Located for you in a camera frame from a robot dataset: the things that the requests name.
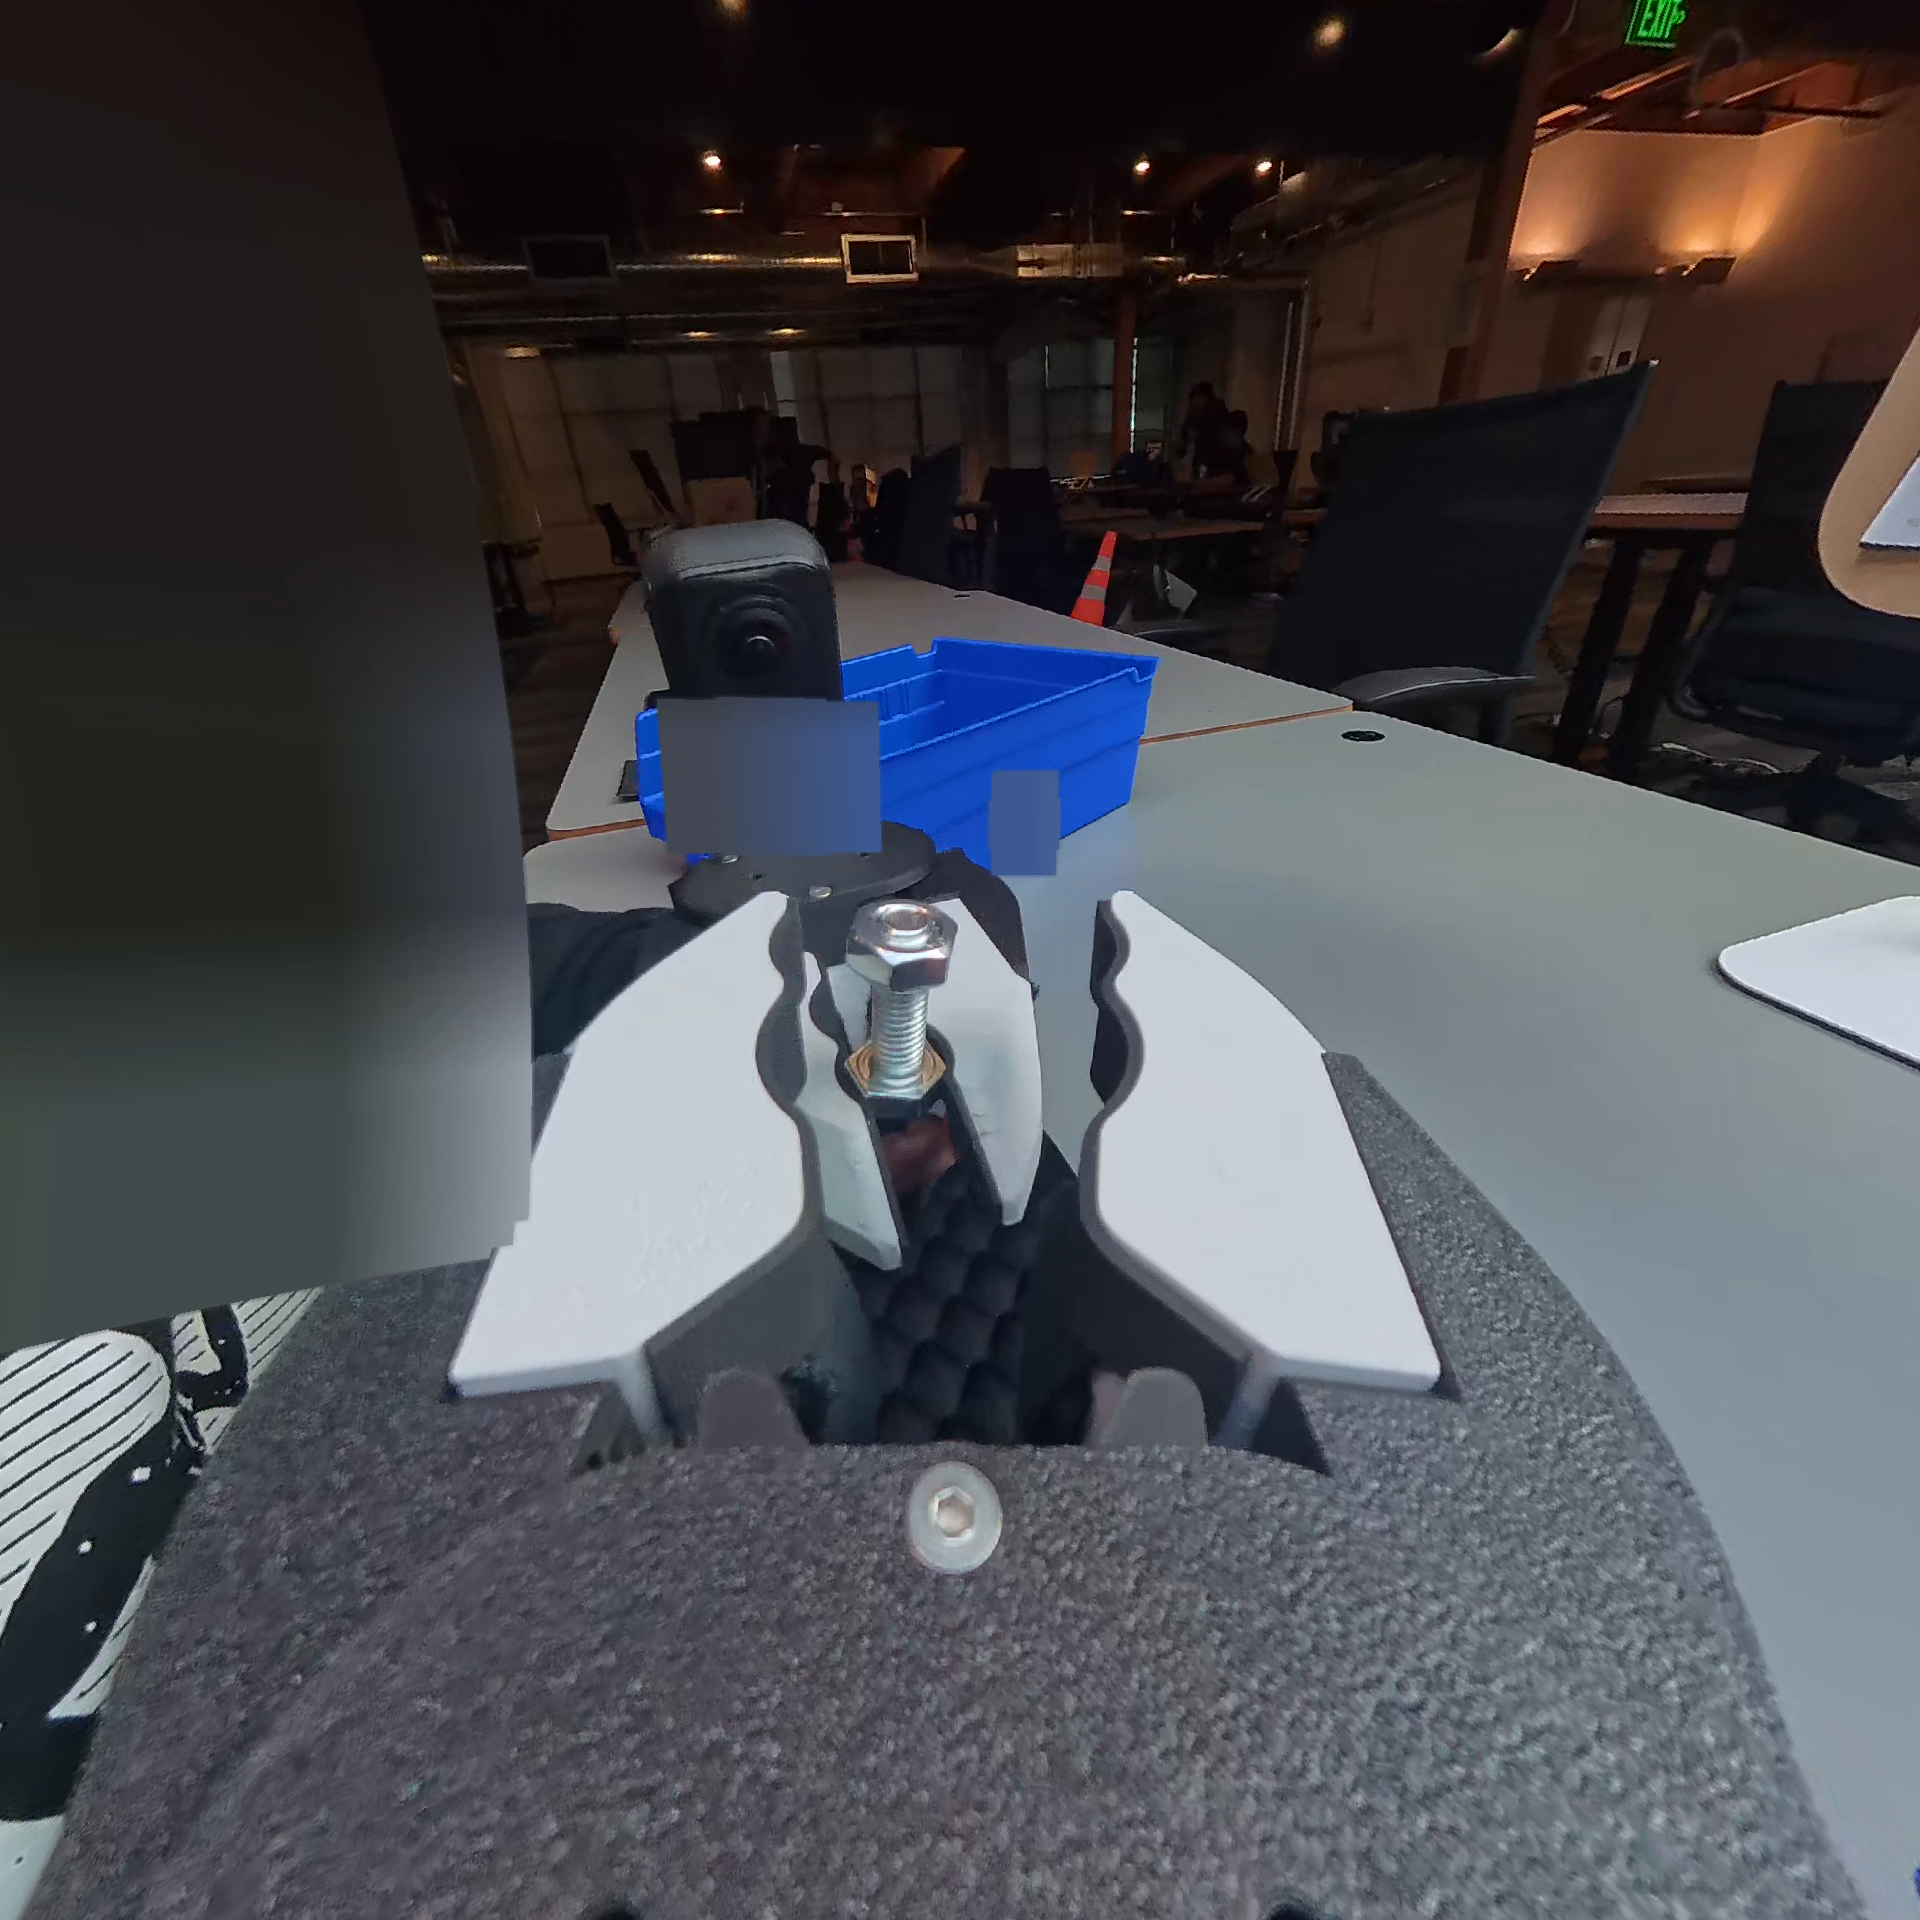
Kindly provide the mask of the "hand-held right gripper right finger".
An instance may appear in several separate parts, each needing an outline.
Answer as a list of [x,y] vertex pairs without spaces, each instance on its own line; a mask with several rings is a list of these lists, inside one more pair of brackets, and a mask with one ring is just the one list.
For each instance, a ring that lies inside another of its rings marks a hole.
[[1435,1394],[1443,1356],[1325,1046],[1140,892],[1094,909],[1077,1337],[1120,1376],[1175,1370],[1206,1438],[1258,1450],[1302,1383]]

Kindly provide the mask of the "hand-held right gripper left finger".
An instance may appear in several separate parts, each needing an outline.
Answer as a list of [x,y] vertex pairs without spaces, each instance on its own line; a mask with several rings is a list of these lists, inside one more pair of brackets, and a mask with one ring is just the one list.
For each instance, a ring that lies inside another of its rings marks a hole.
[[803,1091],[800,909],[761,892],[573,1045],[531,1213],[469,1311],[459,1398],[611,1386],[649,1443],[709,1376],[843,1376],[843,1262]]

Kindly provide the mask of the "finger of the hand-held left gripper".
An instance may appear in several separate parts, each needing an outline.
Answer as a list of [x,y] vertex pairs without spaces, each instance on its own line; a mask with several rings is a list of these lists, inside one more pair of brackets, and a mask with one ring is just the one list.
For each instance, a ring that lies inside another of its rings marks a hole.
[[892,1273],[903,1259],[899,1195],[868,1102],[843,1084],[844,1026],[816,959],[803,962],[800,1035],[800,1118],[816,1149],[826,1233],[836,1250]]
[[1045,1151],[1035,1000],[966,904],[939,904],[939,911],[955,934],[946,980],[928,993],[928,1038],[946,1057],[975,1161],[1012,1227]]

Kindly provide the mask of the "steel hex bolt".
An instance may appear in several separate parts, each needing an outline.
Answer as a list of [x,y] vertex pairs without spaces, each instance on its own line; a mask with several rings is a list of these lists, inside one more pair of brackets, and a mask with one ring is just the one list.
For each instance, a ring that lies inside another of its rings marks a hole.
[[868,1038],[848,1052],[852,1091],[875,1112],[920,1109],[946,1080],[946,1055],[928,1029],[928,987],[869,984]]

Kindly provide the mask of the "blue plastic bin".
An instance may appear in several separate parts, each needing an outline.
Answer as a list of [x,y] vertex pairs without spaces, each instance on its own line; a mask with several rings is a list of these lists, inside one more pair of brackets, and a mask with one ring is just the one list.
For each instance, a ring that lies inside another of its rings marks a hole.
[[885,824],[991,868],[1077,833],[1135,793],[1156,662],[939,636],[844,664],[750,624],[638,712],[638,800],[688,855],[875,854]]

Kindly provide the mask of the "person's patterned trousers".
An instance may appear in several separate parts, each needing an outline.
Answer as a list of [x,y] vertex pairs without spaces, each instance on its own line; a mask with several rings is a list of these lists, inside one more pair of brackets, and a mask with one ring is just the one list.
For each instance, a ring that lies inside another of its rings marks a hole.
[[2,1822],[75,1789],[131,1616],[204,1459],[316,1292],[2,1356]]

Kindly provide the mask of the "black mesh office chair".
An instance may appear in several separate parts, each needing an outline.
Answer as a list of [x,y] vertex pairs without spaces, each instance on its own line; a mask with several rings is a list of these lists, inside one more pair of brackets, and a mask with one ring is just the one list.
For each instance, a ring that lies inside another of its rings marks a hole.
[[1703,775],[1686,800],[1777,812],[1804,833],[1846,820],[1859,848],[1913,848],[1916,817],[1846,768],[1916,754],[1916,621],[1853,603],[1818,560],[1818,517],[1884,391],[1884,379],[1777,384],[1727,586],[1668,702],[1695,723],[1810,751],[1790,775]]
[[1505,747],[1654,371],[1355,416],[1266,669],[1373,712],[1470,712]]

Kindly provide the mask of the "wooden top desk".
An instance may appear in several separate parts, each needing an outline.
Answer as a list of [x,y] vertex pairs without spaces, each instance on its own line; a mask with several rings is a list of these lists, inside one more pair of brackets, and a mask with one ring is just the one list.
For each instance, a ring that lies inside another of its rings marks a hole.
[[1724,572],[1713,572],[1713,556],[1739,534],[1749,487],[1752,476],[1731,476],[1731,485],[1718,492],[1703,482],[1672,482],[1668,492],[1609,495],[1588,521],[1595,538],[1615,544],[1609,572],[1623,563],[1624,608],[1645,556],[1672,553],[1672,572],[1606,743],[1606,771],[1615,779],[1631,779],[1654,743],[1657,720],[1697,628],[1700,601],[1724,584]]

